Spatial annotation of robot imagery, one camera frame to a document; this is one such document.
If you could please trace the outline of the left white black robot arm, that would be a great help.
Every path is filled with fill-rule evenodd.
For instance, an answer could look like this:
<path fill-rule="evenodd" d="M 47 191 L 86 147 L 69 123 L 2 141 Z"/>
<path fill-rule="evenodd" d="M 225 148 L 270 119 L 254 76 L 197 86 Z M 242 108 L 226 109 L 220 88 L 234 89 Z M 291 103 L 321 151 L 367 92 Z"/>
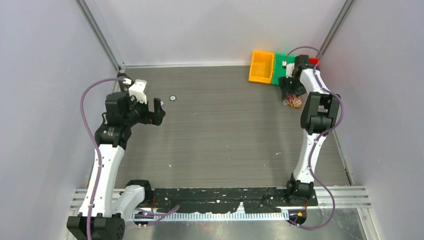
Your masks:
<path fill-rule="evenodd" d="M 87 193 L 76 216 L 66 227 L 77 240 L 121 240 L 135 208 L 148 207 L 154 193 L 148 180 L 130 180 L 122 194 L 113 199 L 118 169 L 137 124 L 162 124 L 166 113 L 159 98 L 148 102 L 125 92 L 111 93 L 105 100 L 102 123 L 92 134 L 95 156 Z"/>

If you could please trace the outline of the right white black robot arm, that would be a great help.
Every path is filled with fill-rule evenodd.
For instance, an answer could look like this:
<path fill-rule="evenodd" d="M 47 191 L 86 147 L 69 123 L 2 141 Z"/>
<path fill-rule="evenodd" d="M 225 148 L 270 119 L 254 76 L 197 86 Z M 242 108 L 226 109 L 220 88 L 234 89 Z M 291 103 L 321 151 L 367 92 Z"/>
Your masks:
<path fill-rule="evenodd" d="M 285 76 L 279 77 L 281 98 L 307 95 L 300 116 L 303 141 L 298 163 L 286 184 L 285 199 L 290 205 L 302 205 L 314 193 L 314 170 L 320 149 L 337 123 L 340 96 L 332 94 L 321 78 L 318 65 L 308 55 L 298 55 L 293 63 L 282 62 Z"/>

